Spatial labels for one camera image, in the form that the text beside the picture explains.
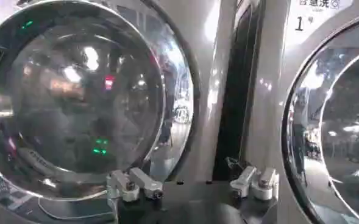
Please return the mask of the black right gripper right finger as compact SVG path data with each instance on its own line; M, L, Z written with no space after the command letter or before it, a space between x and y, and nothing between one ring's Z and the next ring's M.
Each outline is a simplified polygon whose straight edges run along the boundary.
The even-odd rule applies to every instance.
M280 175L274 168L260 170L250 164L242 166L237 159L231 157L226 158L226 163L234 174L229 188L236 198L247 198L252 194L262 201L279 199Z

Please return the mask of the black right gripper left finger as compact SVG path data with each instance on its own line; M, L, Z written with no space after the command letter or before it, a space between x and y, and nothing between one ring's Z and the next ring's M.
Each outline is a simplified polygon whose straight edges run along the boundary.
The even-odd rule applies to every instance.
M120 198L131 203L139 199L141 190L151 200L159 200L164 196L163 183L153 180L138 167L131 168L128 173L114 170L107 175L108 199Z

